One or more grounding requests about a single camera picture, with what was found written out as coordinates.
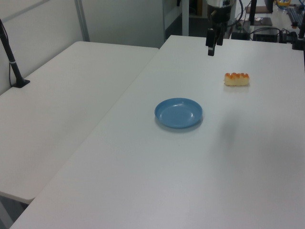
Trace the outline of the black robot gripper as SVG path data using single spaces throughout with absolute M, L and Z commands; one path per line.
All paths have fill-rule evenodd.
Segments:
M 207 18 L 213 26 L 217 26 L 216 29 L 216 44 L 223 45 L 224 39 L 224 24 L 229 21 L 231 15 L 232 6 L 215 7 L 207 5 Z M 208 47 L 208 55 L 214 56 L 215 50 L 215 30 L 208 29 L 205 45 Z

